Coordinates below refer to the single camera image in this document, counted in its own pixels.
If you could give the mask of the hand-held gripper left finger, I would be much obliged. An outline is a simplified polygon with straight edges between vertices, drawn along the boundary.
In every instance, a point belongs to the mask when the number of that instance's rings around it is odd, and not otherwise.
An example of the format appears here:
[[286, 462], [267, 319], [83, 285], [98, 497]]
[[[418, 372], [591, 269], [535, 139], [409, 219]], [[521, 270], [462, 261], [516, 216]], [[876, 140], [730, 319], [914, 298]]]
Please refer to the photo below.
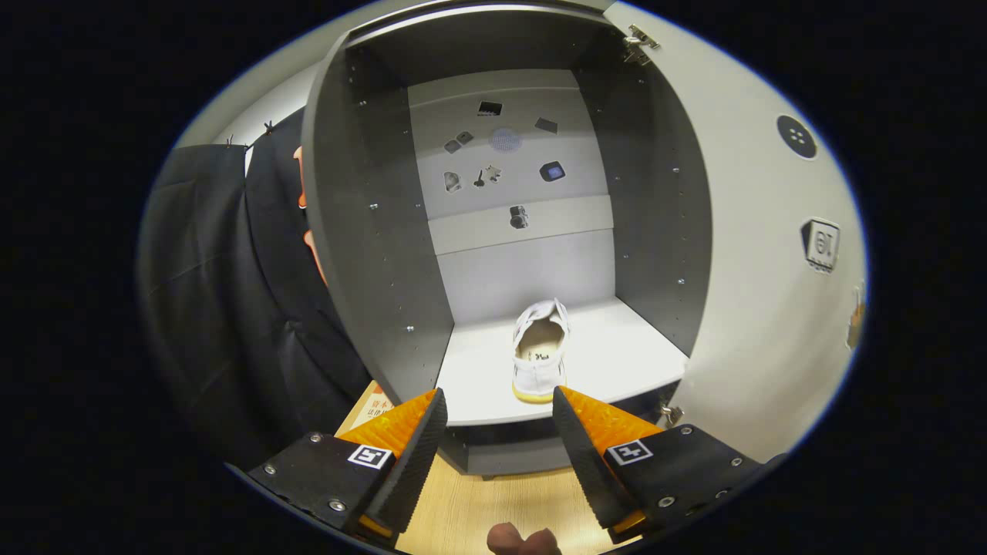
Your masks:
[[446, 431], [441, 388], [339, 432], [352, 397], [321, 390], [225, 417], [225, 462], [276, 509], [321, 533], [392, 550], [409, 529]]

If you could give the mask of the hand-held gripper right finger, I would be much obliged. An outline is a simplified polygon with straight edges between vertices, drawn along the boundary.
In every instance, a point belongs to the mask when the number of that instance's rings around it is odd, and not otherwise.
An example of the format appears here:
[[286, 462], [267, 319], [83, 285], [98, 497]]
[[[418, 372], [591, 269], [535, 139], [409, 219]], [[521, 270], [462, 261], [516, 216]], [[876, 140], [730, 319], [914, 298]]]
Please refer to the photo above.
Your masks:
[[554, 388], [552, 418], [614, 544], [677, 533], [772, 471], [697, 425], [663, 429], [564, 386]]

